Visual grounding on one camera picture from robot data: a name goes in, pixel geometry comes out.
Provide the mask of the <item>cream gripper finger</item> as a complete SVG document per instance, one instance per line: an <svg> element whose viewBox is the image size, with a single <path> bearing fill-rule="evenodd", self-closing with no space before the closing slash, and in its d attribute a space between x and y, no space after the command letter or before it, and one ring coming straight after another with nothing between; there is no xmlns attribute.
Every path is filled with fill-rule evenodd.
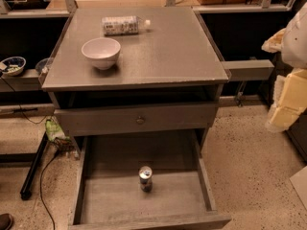
<svg viewBox="0 0 307 230"><path fill-rule="evenodd" d="M294 69L286 77L278 75L272 99L266 129L273 133L288 130L307 109L307 70Z"/></svg>
<svg viewBox="0 0 307 230"><path fill-rule="evenodd" d="M269 39L267 39L263 45L261 46L261 49L268 53L277 53L282 50L282 40L283 36L285 34L286 29L283 28L279 30L277 33L272 35Z"/></svg>

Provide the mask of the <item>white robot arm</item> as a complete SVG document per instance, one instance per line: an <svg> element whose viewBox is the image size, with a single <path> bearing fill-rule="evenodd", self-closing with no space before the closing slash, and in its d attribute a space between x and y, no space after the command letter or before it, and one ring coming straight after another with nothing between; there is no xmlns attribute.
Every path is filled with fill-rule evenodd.
<svg viewBox="0 0 307 230"><path fill-rule="evenodd" d="M280 52L282 61L293 68L286 77L276 77L273 104L265 124L270 132L282 132L307 109L307 3L287 27L266 40L261 49Z"/></svg>

